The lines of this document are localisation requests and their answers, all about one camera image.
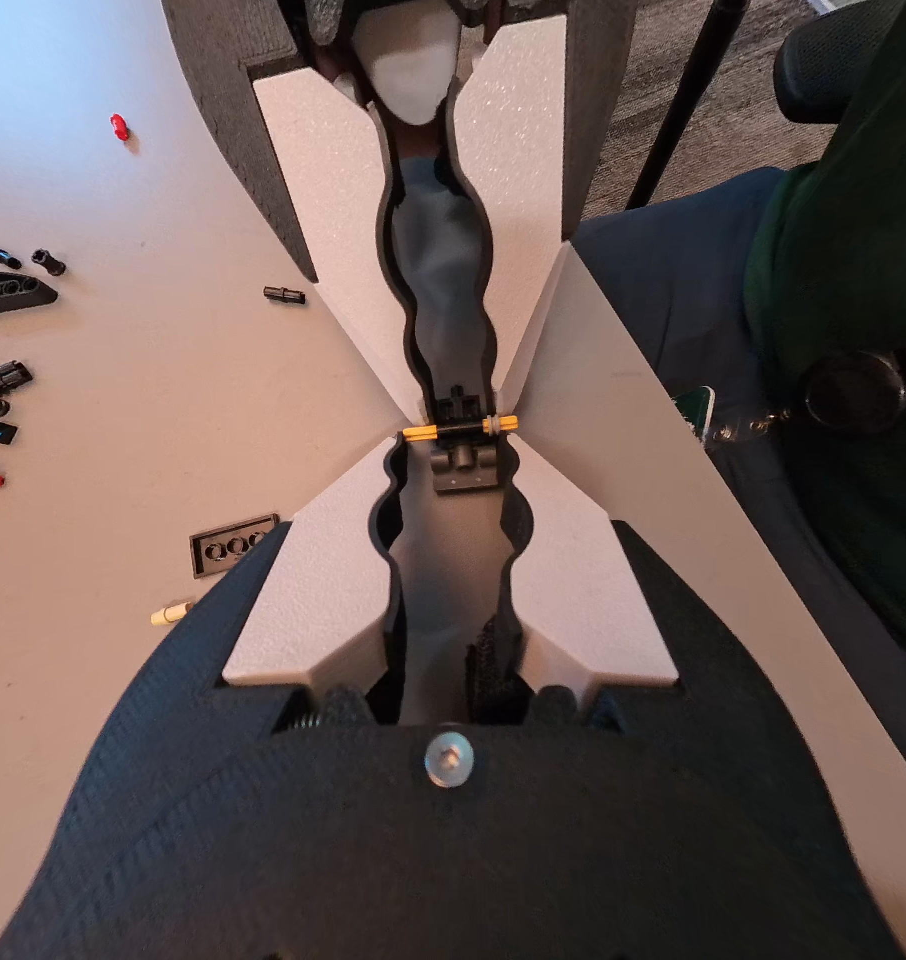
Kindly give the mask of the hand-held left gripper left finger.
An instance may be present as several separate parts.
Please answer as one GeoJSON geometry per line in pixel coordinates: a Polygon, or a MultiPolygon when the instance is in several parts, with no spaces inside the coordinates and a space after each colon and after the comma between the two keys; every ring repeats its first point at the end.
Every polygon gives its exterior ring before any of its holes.
{"type": "Polygon", "coordinates": [[[293,685],[317,699],[338,686],[400,706],[407,620],[391,548],[403,530],[409,450],[383,440],[291,521],[222,678],[293,685]]]}

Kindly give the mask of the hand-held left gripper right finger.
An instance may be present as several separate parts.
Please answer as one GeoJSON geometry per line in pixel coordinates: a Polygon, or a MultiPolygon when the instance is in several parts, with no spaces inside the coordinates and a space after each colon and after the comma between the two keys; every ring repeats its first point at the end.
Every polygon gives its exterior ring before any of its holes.
{"type": "Polygon", "coordinates": [[[532,693],[669,688],[679,672],[607,511],[517,435],[500,440],[511,551],[497,656],[532,693]]]}

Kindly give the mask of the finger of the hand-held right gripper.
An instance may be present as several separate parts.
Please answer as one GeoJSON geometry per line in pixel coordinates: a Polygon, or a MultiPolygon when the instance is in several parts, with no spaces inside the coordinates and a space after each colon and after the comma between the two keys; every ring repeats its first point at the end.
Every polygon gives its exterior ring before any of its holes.
{"type": "Polygon", "coordinates": [[[253,90],[320,298],[400,411],[426,422],[404,348],[407,311],[380,258],[388,178],[373,116],[308,67],[256,79],[253,90]]]}
{"type": "Polygon", "coordinates": [[[563,241],[567,16],[502,27],[456,96],[459,169],[492,242],[483,306],[499,413],[521,398],[567,259],[563,241]]]}

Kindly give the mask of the lego assembly with yellow axle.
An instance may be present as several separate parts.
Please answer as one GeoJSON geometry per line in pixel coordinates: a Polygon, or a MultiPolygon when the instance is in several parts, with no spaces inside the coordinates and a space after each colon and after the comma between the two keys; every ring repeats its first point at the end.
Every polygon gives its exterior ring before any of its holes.
{"type": "Polygon", "coordinates": [[[408,443],[432,445],[430,467],[439,495],[495,489],[500,485],[498,443],[519,428],[517,416],[485,414],[479,394],[454,385],[435,405],[435,423],[411,426],[402,435],[408,443]]]}

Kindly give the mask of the dark lego plate with holes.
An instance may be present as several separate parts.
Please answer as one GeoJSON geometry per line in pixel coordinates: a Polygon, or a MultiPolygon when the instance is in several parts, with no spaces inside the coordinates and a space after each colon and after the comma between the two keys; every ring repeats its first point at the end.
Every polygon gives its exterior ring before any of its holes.
{"type": "Polygon", "coordinates": [[[227,572],[279,525],[272,512],[191,534],[190,560],[195,580],[227,572]]]}

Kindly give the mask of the person's right hand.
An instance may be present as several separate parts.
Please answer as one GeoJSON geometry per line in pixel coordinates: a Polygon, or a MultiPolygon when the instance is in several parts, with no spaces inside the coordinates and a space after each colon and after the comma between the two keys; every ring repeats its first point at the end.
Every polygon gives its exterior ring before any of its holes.
{"type": "Polygon", "coordinates": [[[414,126],[390,116],[388,126],[395,152],[400,161],[427,159],[435,161],[447,152],[447,125],[438,113],[428,123],[414,126]]]}

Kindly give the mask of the black table leg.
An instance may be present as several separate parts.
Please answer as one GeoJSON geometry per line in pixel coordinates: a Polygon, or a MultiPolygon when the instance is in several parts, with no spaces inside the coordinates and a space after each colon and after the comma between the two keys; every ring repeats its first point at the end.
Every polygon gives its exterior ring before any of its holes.
{"type": "Polygon", "coordinates": [[[642,209],[654,197],[750,6],[751,1],[712,2],[625,210],[642,209]]]}

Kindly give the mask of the person in green top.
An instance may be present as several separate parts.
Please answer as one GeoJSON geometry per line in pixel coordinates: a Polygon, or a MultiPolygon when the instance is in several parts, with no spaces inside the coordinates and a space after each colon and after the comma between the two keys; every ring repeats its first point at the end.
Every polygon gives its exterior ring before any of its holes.
{"type": "MultiPolygon", "coordinates": [[[[583,225],[574,248],[669,394],[710,387],[720,426],[767,397],[744,307],[748,254],[789,172],[583,225]]],[[[906,761],[906,648],[810,525],[776,435],[710,443],[712,461],[906,761]]]]}

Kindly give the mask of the green badge card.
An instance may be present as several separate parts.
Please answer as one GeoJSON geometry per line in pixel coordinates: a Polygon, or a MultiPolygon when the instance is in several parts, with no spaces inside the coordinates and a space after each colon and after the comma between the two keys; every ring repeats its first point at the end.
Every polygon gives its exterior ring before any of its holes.
{"type": "Polygon", "coordinates": [[[711,436],[715,390],[709,386],[700,386],[673,396],[672,402],[691,433],[704,446],[711,436]]]}

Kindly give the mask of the black office chair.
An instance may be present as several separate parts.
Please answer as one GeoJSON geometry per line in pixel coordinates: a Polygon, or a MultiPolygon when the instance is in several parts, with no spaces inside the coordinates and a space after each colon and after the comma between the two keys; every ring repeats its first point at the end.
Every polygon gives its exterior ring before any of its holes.
{"type": "Polygon", "coordinates": [[[836,125],[905,6],[904,1],[820,2],[792,30],[773,64],[780,113],[794,124],[836,125]]]}

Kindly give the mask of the black badge reel with clip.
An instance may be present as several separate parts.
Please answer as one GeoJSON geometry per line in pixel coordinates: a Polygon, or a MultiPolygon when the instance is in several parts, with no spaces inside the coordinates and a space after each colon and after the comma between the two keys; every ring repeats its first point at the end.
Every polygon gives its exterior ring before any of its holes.
{"type": "Polygon", "coordinates": [[[819,359],[786,398],[764,406],[742,406],[705,425],[707,447],[745,443],[776,428],[816,428],[846,439],[889,433],[906,417],[906,344],[890,351],[835,351],[819,359]]]}

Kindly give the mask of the person's green shirt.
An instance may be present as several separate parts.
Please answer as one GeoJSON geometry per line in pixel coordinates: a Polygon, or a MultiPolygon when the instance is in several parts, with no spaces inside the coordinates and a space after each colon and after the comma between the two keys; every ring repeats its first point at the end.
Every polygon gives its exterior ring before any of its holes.
{"type": "MultiPolygon", "coordinates": [[[[771,403],[829,354],[906,345],[906,2],[822,158],[777,189],[745,309],[771,403]]],[[[780,438],[814,532],[906,648],[906,416],[872,438],[780,438]]]]}

